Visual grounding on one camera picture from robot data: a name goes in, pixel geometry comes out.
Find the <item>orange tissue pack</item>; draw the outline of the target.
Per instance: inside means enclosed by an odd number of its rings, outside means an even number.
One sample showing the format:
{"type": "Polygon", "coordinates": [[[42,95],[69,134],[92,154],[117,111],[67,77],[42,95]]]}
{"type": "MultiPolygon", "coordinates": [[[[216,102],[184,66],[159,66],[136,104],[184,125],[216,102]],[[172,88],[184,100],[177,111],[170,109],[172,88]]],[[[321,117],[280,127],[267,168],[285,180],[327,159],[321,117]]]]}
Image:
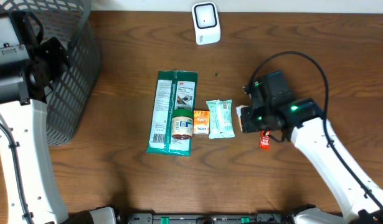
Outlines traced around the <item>orange tissue pack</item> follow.
{"type": "Polygon", "coordinates": [[[193,134],[208,135],[210,131],[210,111],[194,110],[193,134]]]}
{"type": "Polygon", "coordinates": [[[241,132],[243,132],[243,124],[242,124],[242,119],[241,119],[242,108],[246,108],[246,107],[247,107],[246,105],[240,105],[240,106],[237,106],[235,108],[241,132]]]}

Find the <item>red snack bar wrapper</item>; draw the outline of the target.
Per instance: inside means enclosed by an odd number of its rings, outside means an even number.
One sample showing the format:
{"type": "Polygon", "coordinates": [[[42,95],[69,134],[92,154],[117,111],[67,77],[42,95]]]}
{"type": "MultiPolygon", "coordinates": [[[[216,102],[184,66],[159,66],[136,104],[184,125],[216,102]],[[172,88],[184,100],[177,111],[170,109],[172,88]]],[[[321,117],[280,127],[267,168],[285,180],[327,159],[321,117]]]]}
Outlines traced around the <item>red snack bar wrapper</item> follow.
{"type": "Polygon", "coordinates": [[[260,144],[259,148],[263,150],[270,149],[270,131],[261,131],[260,132],[260,144]]]}

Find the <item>mint green wipes packet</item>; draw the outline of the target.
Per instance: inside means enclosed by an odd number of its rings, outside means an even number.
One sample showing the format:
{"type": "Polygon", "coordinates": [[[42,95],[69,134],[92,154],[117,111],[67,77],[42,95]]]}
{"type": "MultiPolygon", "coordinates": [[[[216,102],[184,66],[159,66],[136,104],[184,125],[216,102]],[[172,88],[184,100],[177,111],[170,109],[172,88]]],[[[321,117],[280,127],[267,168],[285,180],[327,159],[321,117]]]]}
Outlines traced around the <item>mint green wipes packet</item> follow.
{"type": "Polygon", "coordinates": [[[232,100],[210,100],[206,101],[206,104],[210,113],[209,138],[234,138],[235,133],[232,125],[232,100]]]}

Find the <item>green lid glass jar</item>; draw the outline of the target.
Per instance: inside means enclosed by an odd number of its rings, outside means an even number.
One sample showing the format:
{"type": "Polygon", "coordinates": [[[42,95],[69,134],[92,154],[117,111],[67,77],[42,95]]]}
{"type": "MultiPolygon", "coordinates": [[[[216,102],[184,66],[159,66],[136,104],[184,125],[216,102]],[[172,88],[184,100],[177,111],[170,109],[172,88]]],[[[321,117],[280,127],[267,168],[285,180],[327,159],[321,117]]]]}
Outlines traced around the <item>green lid glass jar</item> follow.
{"type": "Polygon", "coordinates": [[[193,112],[188,109],[176,109],[173,112],[171,136],[177,140],[187,140],[193,134],[193,112]]]}

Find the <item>green 3M gloves package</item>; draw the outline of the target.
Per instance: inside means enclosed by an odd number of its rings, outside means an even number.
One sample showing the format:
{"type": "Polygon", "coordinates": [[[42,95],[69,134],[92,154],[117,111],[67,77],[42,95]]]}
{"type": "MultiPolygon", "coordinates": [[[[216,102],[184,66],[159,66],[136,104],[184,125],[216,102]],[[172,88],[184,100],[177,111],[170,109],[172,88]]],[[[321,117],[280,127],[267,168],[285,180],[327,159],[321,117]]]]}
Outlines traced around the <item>green 3M gloves package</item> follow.
{"type": "Polygon", "coordinates": [[[172,138],[171,123],[176,109],[188,109],[194,114],[197,79],[197,72],[182,70],[158,72],[147,153],[191,155],[192,138],[187,140],[172,138]]]}

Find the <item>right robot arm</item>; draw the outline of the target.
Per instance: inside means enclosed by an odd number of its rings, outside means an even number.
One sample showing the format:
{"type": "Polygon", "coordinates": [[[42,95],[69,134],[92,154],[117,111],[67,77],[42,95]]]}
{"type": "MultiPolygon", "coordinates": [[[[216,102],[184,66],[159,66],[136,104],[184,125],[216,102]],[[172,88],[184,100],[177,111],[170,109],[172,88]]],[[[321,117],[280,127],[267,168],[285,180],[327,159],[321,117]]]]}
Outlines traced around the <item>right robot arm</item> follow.
{"type": "Polygon", "coordinates": [[[281,131],[303,153],[331,191],[346,223],[383,223],[383,190],[363,171],[312,98],[296,99],[282,71],[244,86],[251,99],[239,107],[243,133],[281,131]]]}

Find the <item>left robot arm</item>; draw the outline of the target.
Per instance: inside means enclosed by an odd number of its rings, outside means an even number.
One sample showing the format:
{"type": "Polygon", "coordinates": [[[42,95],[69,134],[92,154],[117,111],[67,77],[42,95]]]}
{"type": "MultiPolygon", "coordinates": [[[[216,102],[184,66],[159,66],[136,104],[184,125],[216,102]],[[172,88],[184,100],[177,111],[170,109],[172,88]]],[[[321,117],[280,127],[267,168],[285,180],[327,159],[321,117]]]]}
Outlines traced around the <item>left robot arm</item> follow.
{"type": "Polygon", "coordinates": [[[56,38],[35,31],[31,12],[0,14],[0,157],[9,223],[118,223],[111,206],[70,215],[47,143],[45,89],[71,67],[56,38]]]}

